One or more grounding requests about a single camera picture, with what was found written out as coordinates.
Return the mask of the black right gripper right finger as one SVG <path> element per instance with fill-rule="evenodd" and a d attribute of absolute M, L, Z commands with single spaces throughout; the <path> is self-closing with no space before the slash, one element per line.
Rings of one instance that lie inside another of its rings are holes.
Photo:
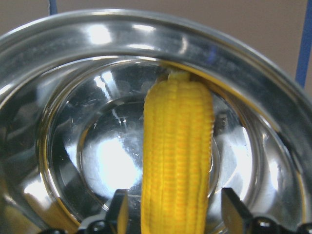
<path fill-rule="evenodd" d="M 253 215 L 232 188 L 221 190 L 221 213 L 228 233 L 249 233 Z"/>

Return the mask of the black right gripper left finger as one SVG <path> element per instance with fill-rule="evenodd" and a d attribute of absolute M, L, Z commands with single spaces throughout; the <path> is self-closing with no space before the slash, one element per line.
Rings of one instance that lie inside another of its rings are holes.
<path fill-rule="evenodd" d="M 107 212 L 107 224 L 113 234 L 127 233 L 129 222 L 128 191 L 118 189 Z"/>

